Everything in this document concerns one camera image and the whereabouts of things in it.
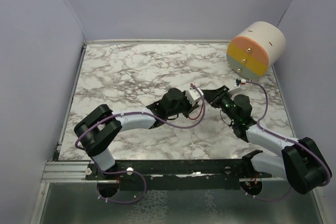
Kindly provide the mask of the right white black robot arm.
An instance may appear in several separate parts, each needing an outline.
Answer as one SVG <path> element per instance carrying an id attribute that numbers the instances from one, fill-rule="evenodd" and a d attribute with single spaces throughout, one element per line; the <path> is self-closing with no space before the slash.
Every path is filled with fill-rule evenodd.
<path id="1" fill-rule="evenodd" d="M 226 86 L 203 90 L 203 94 L 210 106 L 221 109 L 229 117 L 229 126 L 236 137 L 272 153 L 253 151 L 245 155 L 241 171 L 246 177 L 258 173 L 272 174 L 285 179 L 300 194 L 330 182 L 332 171 L 313 139 L 287 137 L 261 126 L 251 116 L 249 97 L 243 94 L 232 96 Z"/>

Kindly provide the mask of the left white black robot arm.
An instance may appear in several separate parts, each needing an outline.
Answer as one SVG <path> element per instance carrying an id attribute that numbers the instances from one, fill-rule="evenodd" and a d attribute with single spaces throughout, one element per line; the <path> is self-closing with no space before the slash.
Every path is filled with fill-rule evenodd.
<path id="1" fill-rule="evenodd" d="M 108 146 L 120 132 L 135 129 L 155 129 L 167 124 L 182 129 L 171 123 L 180 114 L 186 118 L 199 107 L 204 100 L 201 89 L 191 86 L 181 91 L 170 88 L 164 96 L 152 104 L 136 111 L 113 111 L 107 104 L 96 107 L 75 127 L 77 136 L 75 147 L 84 150 L 98 165 L 98 173 L 104 179 L 115 175 L 116 162 Z"/>

